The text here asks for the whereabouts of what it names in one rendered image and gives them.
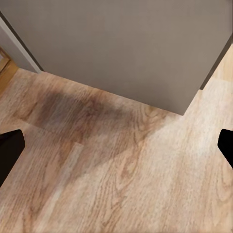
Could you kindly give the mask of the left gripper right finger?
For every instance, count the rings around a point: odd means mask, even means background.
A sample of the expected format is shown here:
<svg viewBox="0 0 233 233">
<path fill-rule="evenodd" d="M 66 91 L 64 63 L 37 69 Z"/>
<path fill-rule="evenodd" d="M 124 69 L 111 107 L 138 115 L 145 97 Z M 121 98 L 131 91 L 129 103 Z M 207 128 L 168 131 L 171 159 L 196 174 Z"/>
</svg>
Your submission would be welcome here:
<svg viewBox="0 0 233 233">
<path fill-rule="evenodd" d="M 217 146 L 233 168 L 233 131 L 222 129 Z"/>
</svg>

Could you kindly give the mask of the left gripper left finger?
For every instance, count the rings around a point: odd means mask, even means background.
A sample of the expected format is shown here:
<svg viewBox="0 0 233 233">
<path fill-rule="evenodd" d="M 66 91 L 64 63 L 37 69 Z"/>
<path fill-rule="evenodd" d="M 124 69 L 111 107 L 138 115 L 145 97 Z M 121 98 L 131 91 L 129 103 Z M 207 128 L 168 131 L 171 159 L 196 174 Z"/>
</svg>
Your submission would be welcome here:
<svg viewBox="0 0 233 233">
<path fill-rule="evenodd" d="M 24 149 L 21 129 L 0 134 L 0 188 Z"/>
</svg>

